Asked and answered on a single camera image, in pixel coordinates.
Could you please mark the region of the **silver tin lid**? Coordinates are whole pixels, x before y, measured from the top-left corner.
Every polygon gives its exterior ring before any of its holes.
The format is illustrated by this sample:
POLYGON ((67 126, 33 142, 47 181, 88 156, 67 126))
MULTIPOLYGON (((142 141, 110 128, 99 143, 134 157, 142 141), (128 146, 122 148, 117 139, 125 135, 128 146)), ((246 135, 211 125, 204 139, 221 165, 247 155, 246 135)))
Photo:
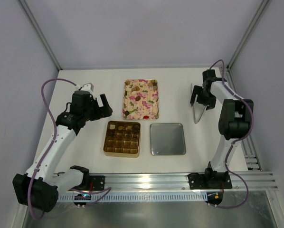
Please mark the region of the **silver tin lid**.
POLYGON ((150 125, 150 149, 153 156, 186 154, 183 125, 181 123, 153 123, 150 125))

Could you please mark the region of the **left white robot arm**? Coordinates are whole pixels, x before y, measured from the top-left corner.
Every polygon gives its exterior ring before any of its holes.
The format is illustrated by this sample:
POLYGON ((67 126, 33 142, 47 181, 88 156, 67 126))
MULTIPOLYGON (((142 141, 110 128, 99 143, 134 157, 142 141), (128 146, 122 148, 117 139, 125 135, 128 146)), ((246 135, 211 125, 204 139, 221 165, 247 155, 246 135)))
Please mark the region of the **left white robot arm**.
POLYGON ((20 204, 43 212, 50 212, 58 197, 72 188, 90 187, 89 169, 73 165, 59 177, 54 172, 71 142, 87 121, 95 121, 112 115, 106 95, 100 95, 102 106, 88 91, 76 90, 70 109, 62 112, 54 125, 54 132, 45 149, 25 172, 16 174, 12 184, 20 204))

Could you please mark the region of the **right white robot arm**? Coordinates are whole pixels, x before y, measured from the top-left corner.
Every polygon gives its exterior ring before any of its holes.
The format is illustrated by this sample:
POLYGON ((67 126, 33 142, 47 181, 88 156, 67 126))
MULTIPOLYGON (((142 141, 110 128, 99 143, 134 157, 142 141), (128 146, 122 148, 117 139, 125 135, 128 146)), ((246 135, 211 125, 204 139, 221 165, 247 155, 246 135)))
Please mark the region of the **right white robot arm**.
POLYGON ((218 120, 220 141, 214 157, 203 174, 188 175, 192 190, 231 189, 229 161, 240 141, 251 134, 254 117, 254 102, 240 97, 223 77, 217 77, 215 70, 202 73, 203 84, 193 85, 190 98, 191 107, 203 106, 203 111, 212 110, 219 101, 222 104, 218 120))

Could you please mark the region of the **gold chocolate box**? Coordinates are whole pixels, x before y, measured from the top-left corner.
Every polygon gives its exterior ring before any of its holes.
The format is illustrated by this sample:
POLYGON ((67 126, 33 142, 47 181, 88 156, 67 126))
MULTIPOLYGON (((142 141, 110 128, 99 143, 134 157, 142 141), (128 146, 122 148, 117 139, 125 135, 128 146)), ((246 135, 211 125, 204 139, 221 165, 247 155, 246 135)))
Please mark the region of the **gold chocolate box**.
POLYGON ((109 121, 104 138, 104 154, 111 157, 138 158, 140 139, 140 123, 109 121), (114 130, 109 129, 110 124, 116 125, 114 130))

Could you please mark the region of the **floral tray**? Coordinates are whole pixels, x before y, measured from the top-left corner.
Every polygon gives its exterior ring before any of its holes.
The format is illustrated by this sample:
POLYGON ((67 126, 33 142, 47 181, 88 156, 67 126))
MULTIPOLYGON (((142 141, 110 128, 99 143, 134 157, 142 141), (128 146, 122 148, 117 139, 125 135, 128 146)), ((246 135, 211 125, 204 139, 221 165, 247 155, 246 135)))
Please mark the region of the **floral tray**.
POLYGON ((123 110, 125 120, 157 120, 159 118, 159 89, 155 79, 127 79, 124 82, 123 110))

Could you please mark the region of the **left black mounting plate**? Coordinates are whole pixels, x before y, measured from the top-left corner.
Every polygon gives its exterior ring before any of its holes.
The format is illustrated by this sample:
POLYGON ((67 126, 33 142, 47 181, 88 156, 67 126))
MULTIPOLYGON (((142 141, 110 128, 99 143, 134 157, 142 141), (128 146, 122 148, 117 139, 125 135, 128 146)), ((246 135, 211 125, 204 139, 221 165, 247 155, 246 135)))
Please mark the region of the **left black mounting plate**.
POLYGON ((90 176, 90 191, 102 191, 105 186, 105 176, 91 175, 90 176))

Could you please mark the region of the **black mounting plate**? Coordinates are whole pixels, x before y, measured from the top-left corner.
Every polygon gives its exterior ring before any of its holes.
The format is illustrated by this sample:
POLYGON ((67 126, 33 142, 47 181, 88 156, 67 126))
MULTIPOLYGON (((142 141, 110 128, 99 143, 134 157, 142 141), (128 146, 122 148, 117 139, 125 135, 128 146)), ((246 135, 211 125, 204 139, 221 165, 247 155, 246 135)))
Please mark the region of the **black mounting plate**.
POLYGON ((105 176, 91 175, 90 176, 90 191, 102 191, 105 186, 105 176))
POLYGON ((191 173, 188 175, 191 190, 232 189, 232 182, 228 172, 212 174, 191 173))

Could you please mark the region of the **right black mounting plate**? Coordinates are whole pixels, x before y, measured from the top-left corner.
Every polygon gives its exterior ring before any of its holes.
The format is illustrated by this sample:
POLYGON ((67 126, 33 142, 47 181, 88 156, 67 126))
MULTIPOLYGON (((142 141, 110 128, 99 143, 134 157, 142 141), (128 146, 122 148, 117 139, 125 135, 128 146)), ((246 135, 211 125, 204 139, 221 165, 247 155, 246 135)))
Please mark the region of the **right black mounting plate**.
POLYGON ((212 174, 191 173, 188 175, 191 190, 232 189, 232 182, 228 172, 212 174))

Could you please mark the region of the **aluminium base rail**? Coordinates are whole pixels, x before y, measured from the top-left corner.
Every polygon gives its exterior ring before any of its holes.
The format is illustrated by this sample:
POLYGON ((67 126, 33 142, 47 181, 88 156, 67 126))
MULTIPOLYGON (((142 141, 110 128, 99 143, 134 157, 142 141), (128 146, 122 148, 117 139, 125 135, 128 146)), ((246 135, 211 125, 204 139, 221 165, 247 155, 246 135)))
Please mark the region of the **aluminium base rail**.
MULTIPOLYGON (((105 187, 113 190, 189 190, 192 180, 188 173, 105 173, 105 187)), ((230 175, 232 190, 277 190, 270 171, 246 171, 230 175)))

